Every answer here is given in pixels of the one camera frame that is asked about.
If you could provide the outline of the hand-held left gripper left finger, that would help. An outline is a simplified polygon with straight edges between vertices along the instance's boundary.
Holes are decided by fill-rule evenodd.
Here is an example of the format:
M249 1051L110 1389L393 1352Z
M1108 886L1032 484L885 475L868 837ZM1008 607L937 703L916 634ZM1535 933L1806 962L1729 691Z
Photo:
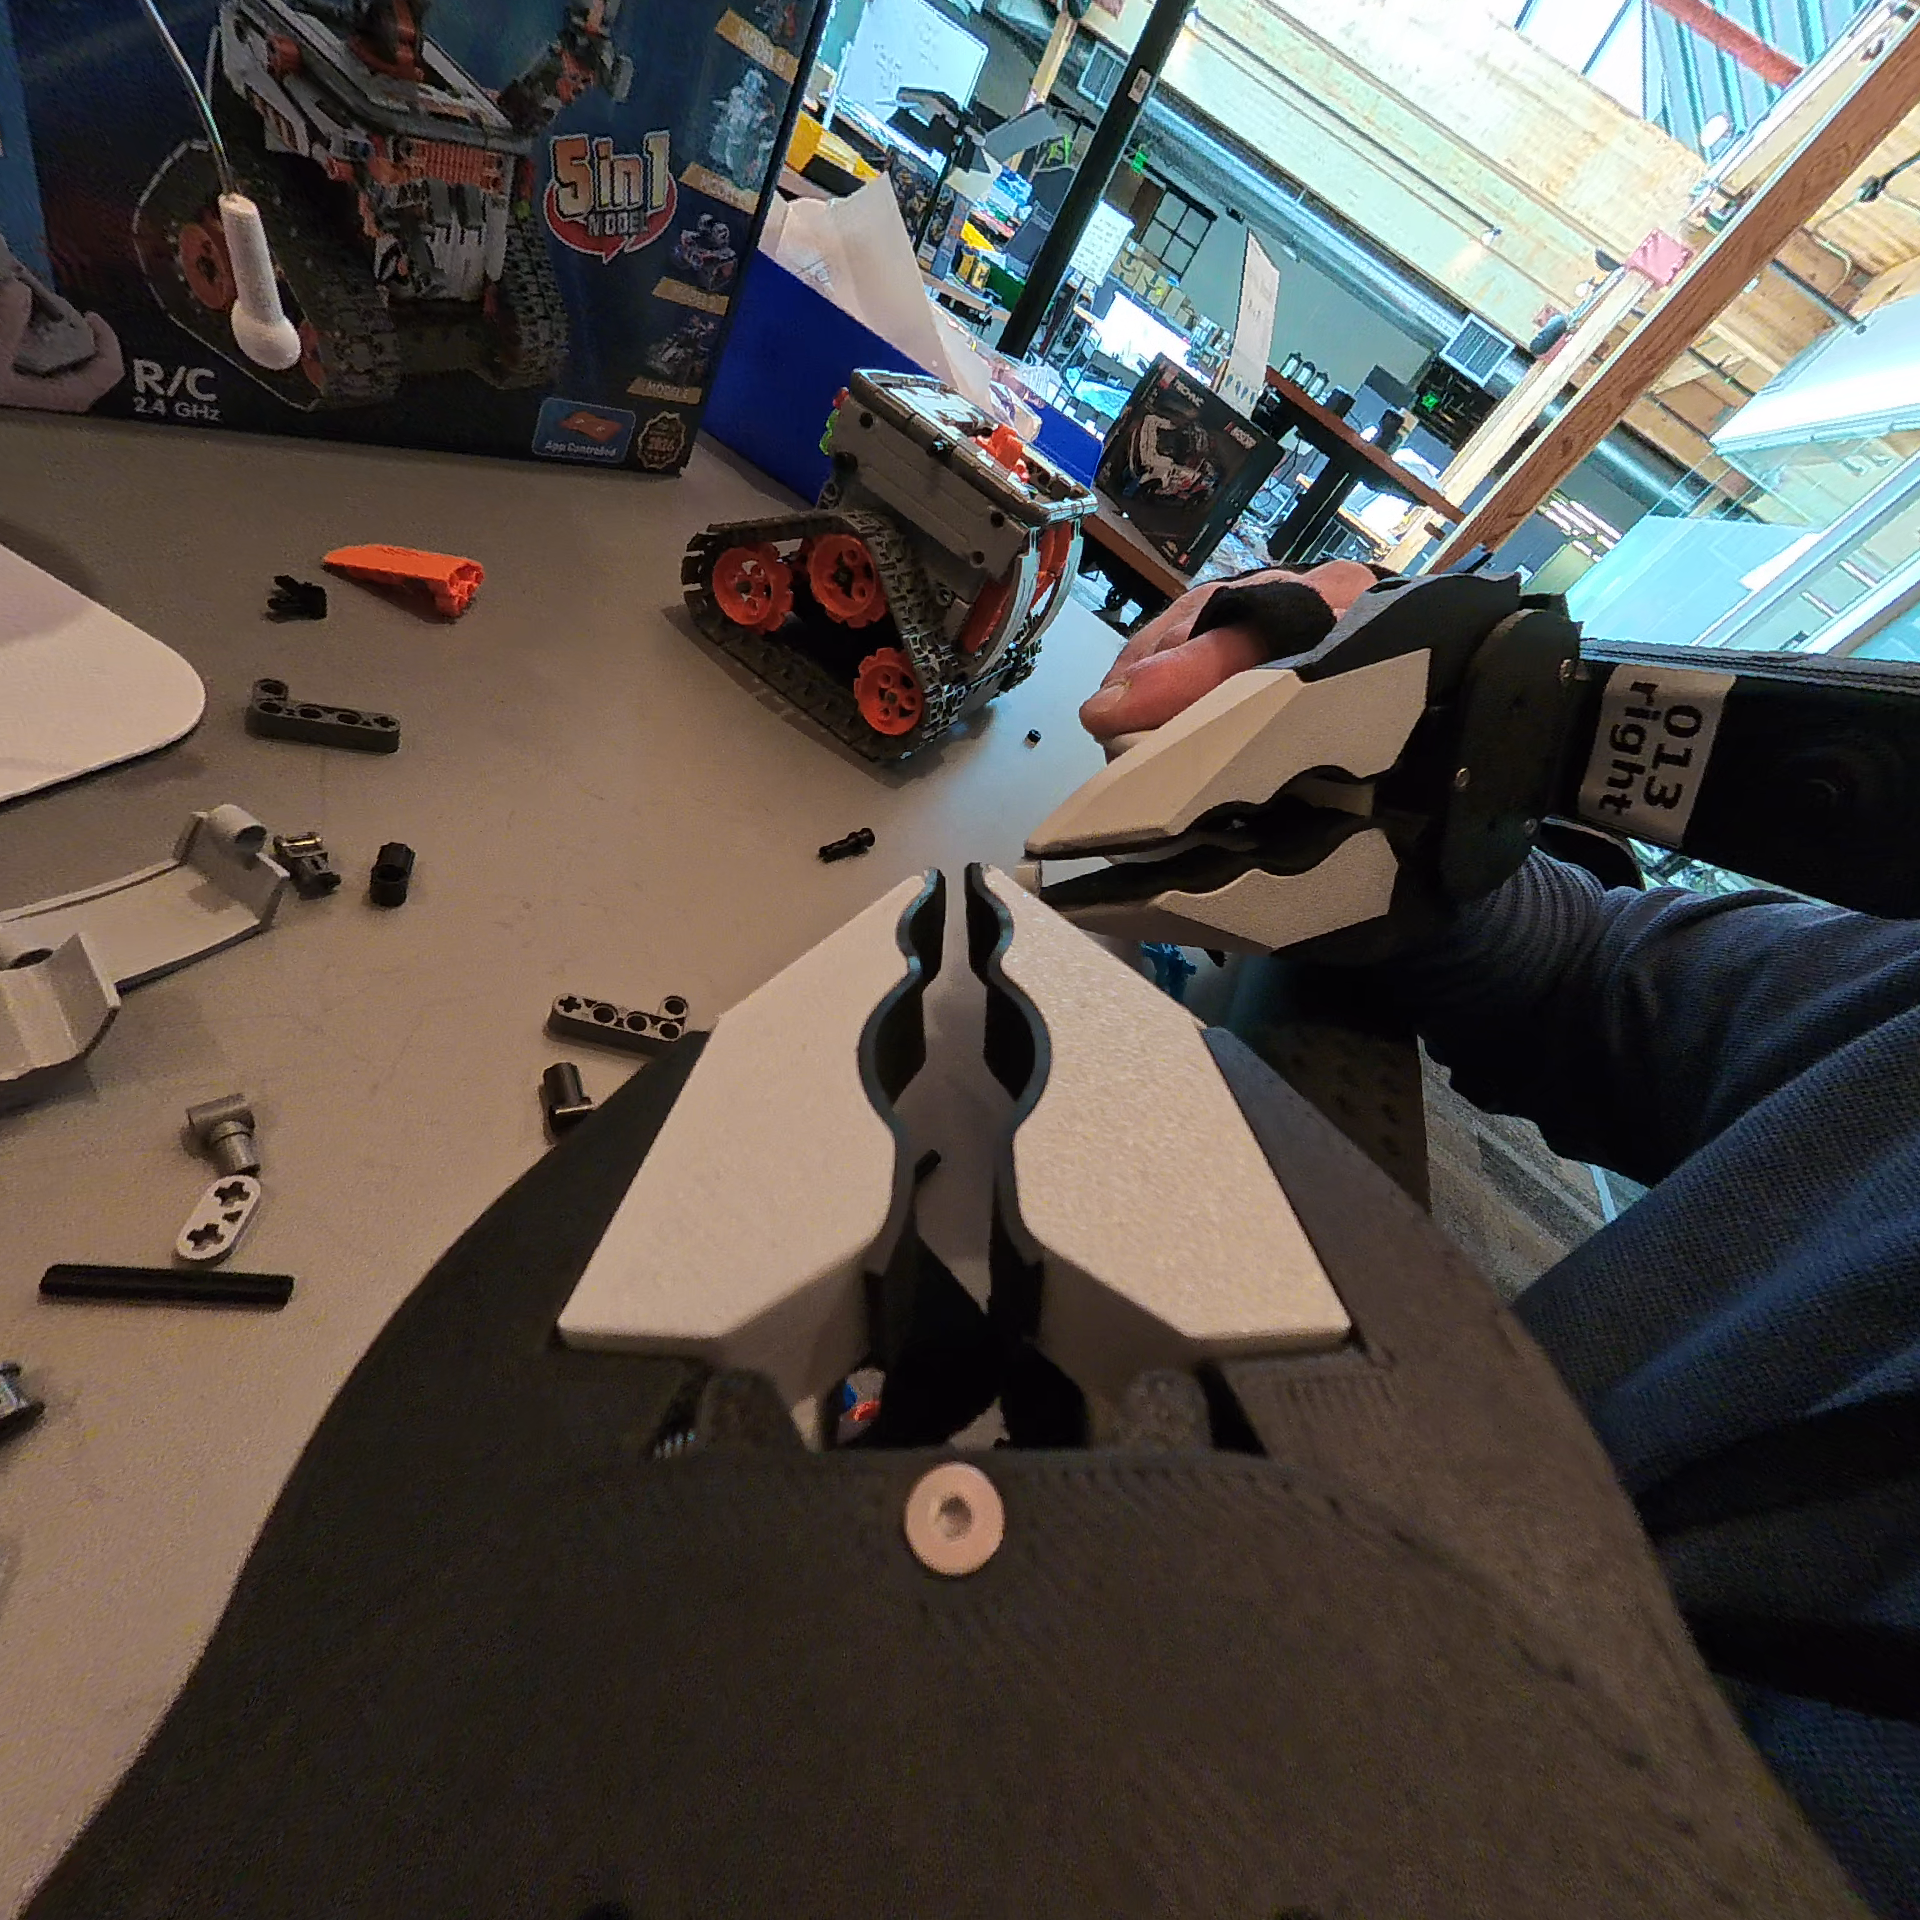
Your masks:
M944 920L940 870L901 879L718 1016L560 1312L565 1348L761 1376L828 1438L910 1234L897 1096Z

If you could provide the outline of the grey curved panel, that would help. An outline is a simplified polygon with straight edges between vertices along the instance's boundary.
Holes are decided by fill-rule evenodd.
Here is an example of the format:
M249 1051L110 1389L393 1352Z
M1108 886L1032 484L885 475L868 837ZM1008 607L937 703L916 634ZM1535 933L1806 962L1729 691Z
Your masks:
M269 926L291 874L238 805L195 812L171 860L1 917L1 964L22 970L69 938L118 992L197 964Z

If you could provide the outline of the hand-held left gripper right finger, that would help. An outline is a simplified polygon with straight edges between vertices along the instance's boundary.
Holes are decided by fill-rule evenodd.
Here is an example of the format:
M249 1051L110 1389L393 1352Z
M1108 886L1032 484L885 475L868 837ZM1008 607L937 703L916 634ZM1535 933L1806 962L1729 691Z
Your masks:
M1339 1348L1352 1320L1207 1029L998 868L967 868L967 942L1013 1101L995 1328L1081 1388Z

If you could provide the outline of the person's right forearm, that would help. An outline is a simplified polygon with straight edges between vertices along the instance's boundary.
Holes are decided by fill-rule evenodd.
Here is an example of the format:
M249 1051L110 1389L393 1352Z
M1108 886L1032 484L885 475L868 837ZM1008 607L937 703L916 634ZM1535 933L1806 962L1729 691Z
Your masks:
M1915 1208L1915 926L1797 895L1606 891L1542 853L1352 966L1456 1087L1573 1160Z

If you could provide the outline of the blue tote with white paper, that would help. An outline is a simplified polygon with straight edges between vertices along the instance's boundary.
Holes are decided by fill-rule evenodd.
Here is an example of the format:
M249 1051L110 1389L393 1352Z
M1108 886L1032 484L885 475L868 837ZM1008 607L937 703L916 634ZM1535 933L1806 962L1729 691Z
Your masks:
M927 298L893 188L782 200L733 299L703 431L804 500L828 478L824 422L855 370L931 374L1019 426L1091 484L1100 438L1039 396L1037 374L983 347Z

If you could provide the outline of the wooden side table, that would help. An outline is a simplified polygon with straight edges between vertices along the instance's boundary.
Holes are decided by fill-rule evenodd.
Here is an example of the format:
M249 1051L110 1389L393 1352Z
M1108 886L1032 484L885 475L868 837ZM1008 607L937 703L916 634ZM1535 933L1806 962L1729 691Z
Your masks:
M1377 444L1366 440L1352 426L1312 400L1304 388L1275 367L1263 370L1263 396L1256 406L1263 413L1254 412L1254 422L1267 422L1275 438L1286 430L1325 456L1323 471L1316 472L1267 542L1269 558L1277 566L1300 570L1312 563L1356 487L1428 510L1443 527L1463 518L1463 510L1449 502L1437 487L1399 466Z

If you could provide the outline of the grey angled liftarm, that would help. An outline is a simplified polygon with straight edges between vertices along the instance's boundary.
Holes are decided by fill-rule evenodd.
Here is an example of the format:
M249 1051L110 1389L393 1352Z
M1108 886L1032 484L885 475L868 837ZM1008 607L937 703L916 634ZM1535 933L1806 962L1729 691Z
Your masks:
M551 1000L544 1030L556 1040L589 1043L644 1059L688 1032L688 999L663 997L657 1008L630 1008L591 995L565 992Z

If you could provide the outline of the black connector with grey pin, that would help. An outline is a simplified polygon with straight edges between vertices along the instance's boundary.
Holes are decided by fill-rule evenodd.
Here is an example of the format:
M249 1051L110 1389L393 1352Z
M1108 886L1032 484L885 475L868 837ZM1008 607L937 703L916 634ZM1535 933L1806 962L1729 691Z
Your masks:
M302 901L336 895L345 877L336 870L327 844L315 831L288 831L271 839L271 854L285 868ZM405 906L415 874L415 853L405 844L385 844L375 853L368 874L368 901L376 907Z

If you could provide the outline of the dark grey beam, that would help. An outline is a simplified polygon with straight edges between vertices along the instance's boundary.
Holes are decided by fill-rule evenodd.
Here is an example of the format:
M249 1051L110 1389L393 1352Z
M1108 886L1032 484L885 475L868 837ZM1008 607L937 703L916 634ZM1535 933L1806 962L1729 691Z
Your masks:
M284 679L255 679L245 727L251 735L341 751L396 754L400 719L384 711L318 703L296 698Z

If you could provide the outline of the black steel column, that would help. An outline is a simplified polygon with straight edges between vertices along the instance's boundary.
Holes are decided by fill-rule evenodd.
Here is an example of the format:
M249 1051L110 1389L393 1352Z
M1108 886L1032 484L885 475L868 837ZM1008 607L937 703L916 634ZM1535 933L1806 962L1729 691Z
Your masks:
M1123 69L1119 83L1091 138L1087 152L1081 158L1071 184L1055 211L1045 242L1036 255L1031 274L1023 280L1022 295L1013 307L1009 318L1001 326L998 350L1015 362L1025 359L1036 342L1046 310L1052 309L1062 278L1069 270L1071 254L1093 220L1107 182L1136 127L1136 118L1159 83L1173 44L1176 40L1192 3L1155 3L1147 20L1136 39L1136 48Z

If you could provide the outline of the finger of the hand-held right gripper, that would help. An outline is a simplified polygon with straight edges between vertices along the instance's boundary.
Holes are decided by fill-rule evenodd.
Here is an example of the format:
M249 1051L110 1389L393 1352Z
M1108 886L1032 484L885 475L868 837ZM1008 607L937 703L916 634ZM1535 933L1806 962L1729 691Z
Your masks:
M1425 708L1430 653L1304 679L1246 669L1075 788L1023 844L1039 861L1103 856L1123 874L1267 867L1389 874L1372 782Z
M1388 915L1400 861L1376 822L1303 831L1188 834L1067 876L1036 867L1036 894L1085 933L1131 943L1277 952Z

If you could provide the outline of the person's right hand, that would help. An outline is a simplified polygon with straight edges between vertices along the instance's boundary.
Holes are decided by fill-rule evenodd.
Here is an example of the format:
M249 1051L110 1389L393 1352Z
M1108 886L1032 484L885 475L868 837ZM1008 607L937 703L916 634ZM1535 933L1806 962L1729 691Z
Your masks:
M1307 656L1382 578L1329 559L1190 588L1125 642L1081 725L1116 758L1238 671Z

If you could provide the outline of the blue toy box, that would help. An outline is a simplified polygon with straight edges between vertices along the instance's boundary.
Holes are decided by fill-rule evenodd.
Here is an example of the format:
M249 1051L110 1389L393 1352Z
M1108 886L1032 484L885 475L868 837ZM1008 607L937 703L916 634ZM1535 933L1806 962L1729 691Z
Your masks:
M1 5L5 406L676 472L830 5Z

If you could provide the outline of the orange brick with holes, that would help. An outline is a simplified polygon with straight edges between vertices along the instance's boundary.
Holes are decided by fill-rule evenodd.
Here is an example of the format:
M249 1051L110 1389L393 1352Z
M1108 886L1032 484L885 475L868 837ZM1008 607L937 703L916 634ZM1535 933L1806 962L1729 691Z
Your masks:
M351 582L393 595L414 611L447 620L470 607L487 578L477 559L403 544L334 546L323 565Z

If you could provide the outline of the short black axle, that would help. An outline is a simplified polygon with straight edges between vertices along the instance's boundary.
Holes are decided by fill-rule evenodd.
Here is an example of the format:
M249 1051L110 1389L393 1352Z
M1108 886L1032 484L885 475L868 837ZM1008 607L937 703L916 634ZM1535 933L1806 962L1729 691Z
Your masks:
M48 1263L39 1278L45 1302L177 1304L211 1309L284 1309L296 1282L279 1274L223 1266Z

